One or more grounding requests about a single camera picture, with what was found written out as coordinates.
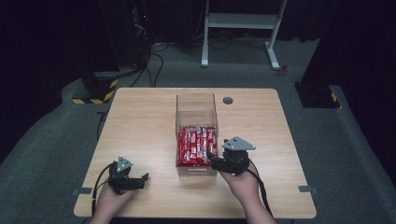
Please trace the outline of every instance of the red candy package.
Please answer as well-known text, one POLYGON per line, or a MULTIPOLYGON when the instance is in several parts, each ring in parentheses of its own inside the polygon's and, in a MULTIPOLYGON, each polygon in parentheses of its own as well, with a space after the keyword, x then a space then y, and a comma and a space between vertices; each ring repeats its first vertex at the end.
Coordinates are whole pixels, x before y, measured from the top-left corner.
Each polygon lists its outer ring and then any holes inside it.
POLYGON ((216 129, 214 126, 181 127, 177 139, 177 166, 208 166, 209 150, 217 155, 216 129))

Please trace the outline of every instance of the transparent container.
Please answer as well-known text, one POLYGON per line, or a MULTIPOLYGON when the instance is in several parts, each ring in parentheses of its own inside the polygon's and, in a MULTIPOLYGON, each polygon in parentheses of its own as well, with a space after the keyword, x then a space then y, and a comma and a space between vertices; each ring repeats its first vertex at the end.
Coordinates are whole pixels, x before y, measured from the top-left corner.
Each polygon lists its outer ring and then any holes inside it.
POLYGON ((218 134, 213 93, 177 95, 176 167, 179 176, 217 174, 206 153, 218 156, 218 134))

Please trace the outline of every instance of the hand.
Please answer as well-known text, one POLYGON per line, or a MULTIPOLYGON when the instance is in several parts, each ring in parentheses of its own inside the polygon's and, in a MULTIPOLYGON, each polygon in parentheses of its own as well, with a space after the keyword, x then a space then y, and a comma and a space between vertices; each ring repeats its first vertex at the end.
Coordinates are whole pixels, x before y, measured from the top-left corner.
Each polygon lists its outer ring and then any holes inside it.
MULTIPOLYGON (((257 174, 257 170, 252 163, 248 167, 253 173, 257 174)), ((240 203, 245 201, 259 200, 259 185, 257 179, 249 172, 244 172, 240 175, 232 175, 224 172, 219 172, 225 181, 230 186, 231 192, 240 203)))
MULTIPOLYGON (((248 169, 254 174, 258 174, 252 162, 250 162, 248 169)), ((247 218, 247 223, 276 223, 260 200, 259 184, 256 177, 247 171, 240 175, 232 175, 224 172, 219 173, 230 186, 233 196, 235 196, 235 198, 242 204, 247 218)))
POLYGON ((135 190, 119 195, 107 183, 103 185, 91 224, 109 223, 121 208, 133 197, 135 190))

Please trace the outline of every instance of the wooden table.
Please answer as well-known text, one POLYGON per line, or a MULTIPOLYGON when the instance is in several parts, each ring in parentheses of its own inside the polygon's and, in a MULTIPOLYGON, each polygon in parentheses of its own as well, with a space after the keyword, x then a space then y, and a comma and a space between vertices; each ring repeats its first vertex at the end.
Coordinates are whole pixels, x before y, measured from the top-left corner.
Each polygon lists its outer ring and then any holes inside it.
MULTIPOLYGON (((200 92, 215 95, 219 139, 237 135, 257 147, 249 151, 249 157, 259 169, 274 217, 314 217, 311 194, 299 191, 299 186, 307 185, 304 171, 279 97, 272 89, 118 89, 82 187, 93 188, 99 173, 123 156, 134 163, 130 177, 149 173, 149 180, 119 217, 245 217, 221 175, 177 174, 177 94, 200 92), (222 102, 227 96, 233 98, 231 105, 222 102)), ((91 195, 80 194, 76 216, 89 217, 91 201, 91 195)))

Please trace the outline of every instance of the black cable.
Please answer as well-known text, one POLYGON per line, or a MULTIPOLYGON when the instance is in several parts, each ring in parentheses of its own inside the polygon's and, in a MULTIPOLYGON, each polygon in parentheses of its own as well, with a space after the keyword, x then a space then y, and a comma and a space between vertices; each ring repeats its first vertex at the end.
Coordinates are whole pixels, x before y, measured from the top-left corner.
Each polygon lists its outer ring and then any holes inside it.
POLYGON ((195 30, 195 33, 192 35, 192 38, 194 38, 196 36, 196 34, 198 33, 198 30, 201 26, 201 21, 202 21, 203 15, 204 15, 204 0, 201 1, 201 14, 199 16, 197 29, 195 30))
POLYGON ((160 45, 166 45, 166 46, 163 49, 151 50, 151 52, 161 52, 161 51, 165 51, 166 49, 169 48, 169 43, 168 42, 156 43, 156 44, 153 45, 153 47, 160 46, 160 45))
POLYGON ((134 80, 134 82, 131 84, 130 87, 132 87, 134 84, 136 84, 137 80, 139 80, 139 78, 142 76, 142 74, 145 72, 146 69, 142 69, 142 71, 140 72, 139 76, 137 76, 137 78, 134 80))
POLYGON ((157 56, 157 57, 159 57, 159 58, 161 59, 161 67, 160 67, 160 69, 158 69, 157 75, 155 75, 155 78, 154 78, 154 85, 153 85, 153 87, 157 87, 157 79, 158 79, 158 76, 159 76, 161 70, 163 70, 163 57, 161 57, 161 55, 156 54, 156 53, 151 53, 151 54, 152 54, 152 55, 155 55, 155 56, 157 56))
POLYGON ((255 37, 252 40, 238 40, 238 39, 233 40, 233 42, 236 44, 257 44, 257 43, 261 43, 264 41, 265 41, 265 38, 261 38, 261 37, 255 37))
POLYGON ((149 82, 149 86, 153 87, 153 83, 152 83, 152 75, 151 75, 151 71, 149 70, 148 67, 146 67, 146 72, 148 72, 148 82, 149 82))
POLYGON ((217 47, 214 47, 213 45, 207 44, 212 49, 227 49, 233 44, 233 37, 230 36, 230 35, 227 35, 227 36, 219 36, 219 35, 217 35, 217 38, 215 38, 215 39, 218 40, 218 41, 221 41, 221 42, 229 41, 230 43, 227 46, 223 47, 223 48, 217 48, 217 47))
POLYGON ((105 182, 103 182, 102 184, 100 184, 100 185, 96 188, 96 190, 98 190, 100 187, 102 187, 105 183, 108 183, 108 180, 105 181, 105 182))
POLYGON ((126 72, 126 73, 122 73, 122 74, 116 75, 114 77, 101 77, 101 80, 120 79, 122 77, 129 77, 131 75, 134 75, 134 74, 138 73, 139 71, 140 71, 140 68, 136 68, 136 69, 134 69, 132 71, 129 71, 129 72, 126 72))
POLYGON ((257 182, 259 183, 260 186, 260 192, 262 193, 262 202, 264 203, 264 206, 267 209, 268 213, 273 217, 274 215, 272 214, 270 204, 268 203, 267 200, 267 191, 265 190, 264 183, 262 182, 262 179, 259 176, 259 171, 257 170, 256 165, 253 163, 253 161, 250 162, 251 164, 253 164, 254 168, 256 169, 257 174, 255 174, 253 171, 249 170, 248 168, 246 169, 246 171, 248 171, 251 175, 253 175, 257 179, 257 182))
POLYGON ((194 37, 192 40, 199 40, 202 39, 202 37, 204 37, 205 33, 201 33, 200 35, 194 37))
POLYGON ((95 215, 95 210, 96 210, 96 194, 97 194, 97 190, 98 190, 98 184, 99 181, 103 175, 103 173, 111 166, 114 164, 114 162, 110 163, 108 166, 105 167, 105 169, 103 169, 103 171, 99 174, 96 183, 95 183, 95 187, 93 188, 93 193, 92 193, 92 216, 95 215))
POLYGON ((110 108, 106 112, 97 112, 96 113, 96 114, 100 114, 101 115, 101 117, 99 119, 98 126, 96 128, 96 141, 99 141, 100 125, 101 125, 102 122, 106 121, 106 116, 107 116, 107 113, 108 113, 109 110, 110 110, 110 108))
POLYGON ((84 220, 82 220, 81 224, 85 224, 88 221, 88 217, 84 218, 84 220))

